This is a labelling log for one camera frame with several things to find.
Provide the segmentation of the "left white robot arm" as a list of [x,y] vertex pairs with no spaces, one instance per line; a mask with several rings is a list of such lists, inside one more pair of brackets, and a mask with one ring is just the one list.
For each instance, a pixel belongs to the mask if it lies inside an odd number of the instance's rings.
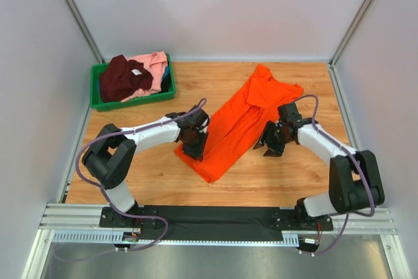
[[182,142],[181,152],[202,161],[209,124],[209,115],[198,106],[136,127],[118,128],[110,123],[88,145],[81,162],[97,180],[113,211],[125,219],[133,218],[140,212],[126,178],[135,155],[160,144]]

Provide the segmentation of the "orange t shirt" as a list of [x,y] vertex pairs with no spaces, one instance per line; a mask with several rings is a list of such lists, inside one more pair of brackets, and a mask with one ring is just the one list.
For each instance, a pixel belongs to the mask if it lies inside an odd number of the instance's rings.
[[259,139],[267,122],[278,119],[277,108],[299,98],[298,84],[277,81],[270,69],[258,64],[245,84],[210,118],[202,161],[174,153],[206,182],[219,180]]

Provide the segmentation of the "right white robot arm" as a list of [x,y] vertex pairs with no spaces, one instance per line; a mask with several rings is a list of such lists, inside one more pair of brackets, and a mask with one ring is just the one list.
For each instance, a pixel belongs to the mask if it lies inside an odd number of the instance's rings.
[[280,157],[290,142],[301,145],[329,166],[329,190],[298,201],[310,218],[334,214],[370,215],[385,201],[376,156],[370,150],[356,150],[328,134],[313,118],[304,118],[295,103],[278,107],[279,120],[266,123],[254,149],[267,147],[264,156]]

